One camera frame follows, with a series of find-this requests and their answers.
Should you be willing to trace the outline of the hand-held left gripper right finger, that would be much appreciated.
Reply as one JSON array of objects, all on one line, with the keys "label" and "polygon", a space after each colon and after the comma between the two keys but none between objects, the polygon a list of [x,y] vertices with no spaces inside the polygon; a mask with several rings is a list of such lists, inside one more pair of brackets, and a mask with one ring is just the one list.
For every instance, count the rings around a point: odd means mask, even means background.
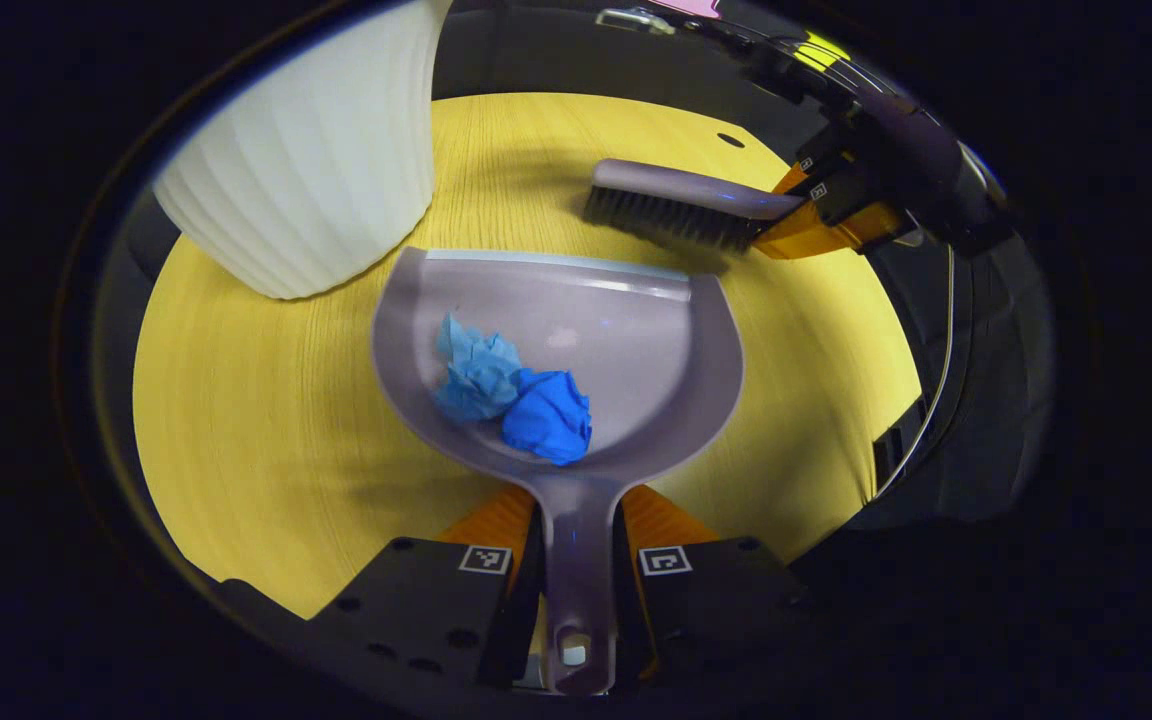
[{"label": "hand-held left gripper right finger", "polygon": [[813,605],[755,536],[718,537],[647,486],[617,502],[616,685],[676,685],[786,650]]}]

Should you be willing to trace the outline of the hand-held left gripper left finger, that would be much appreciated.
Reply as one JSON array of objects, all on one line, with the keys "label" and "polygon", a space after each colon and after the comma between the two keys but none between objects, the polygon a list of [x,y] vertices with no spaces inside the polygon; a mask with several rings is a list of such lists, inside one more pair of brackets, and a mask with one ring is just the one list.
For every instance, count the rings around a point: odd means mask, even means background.
[{"label": "hand-held left gripper left finger", "polygon": [[535,669],[541,579],[539,502],[508,486],[435,539],[391,539],[311,632],[349,660],[508,688]]}]

